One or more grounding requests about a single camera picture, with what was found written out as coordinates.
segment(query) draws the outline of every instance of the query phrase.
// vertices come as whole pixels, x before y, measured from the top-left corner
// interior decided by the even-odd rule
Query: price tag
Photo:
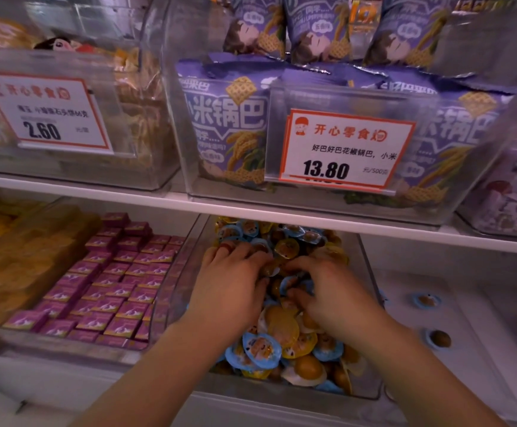
[[[83,79],[0,73],[0,112],[19,147],[114,154]]]
[[[415,123],[292,109],[286,120],[279,180],[381,192]]]

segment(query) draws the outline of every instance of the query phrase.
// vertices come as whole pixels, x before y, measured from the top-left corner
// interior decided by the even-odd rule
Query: left hand
[[[220,338],[225,348],[258,320],[269,279],[257,279],[261,267],[272,260],[264,251],[252,253],[249,243],[226,244],[232,253],[225,246],[205,252],[182,318]]]

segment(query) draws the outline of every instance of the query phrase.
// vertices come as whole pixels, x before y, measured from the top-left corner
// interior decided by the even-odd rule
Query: forearm
[[[414,331],[383,318],[376,336],[360,348],[383,376],[411,426],[505,426],[459,381]]]
[[[163,427],[224,350],[203,325],[179,321],[73,427]]]

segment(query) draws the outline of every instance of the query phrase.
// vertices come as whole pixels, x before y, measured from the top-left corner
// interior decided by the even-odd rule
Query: shelf
[[[426,241],[446,245],[507,251],[517,253],[517,241],[478,235],[457,216],[440,228],[425,225],[387,222],[340,214],[316,213],[294,209],[269,207],[235,201],[204,200],[189,197],[183,189],[180,174],[161,191],[144,192],[132,189],[92,186],[20,176],[0,175],[0,188],[25,190],[54,195],[190,211],[212,215],[245,217],[287,224],[298,224],[360,234],[378,235],[406,240]]]

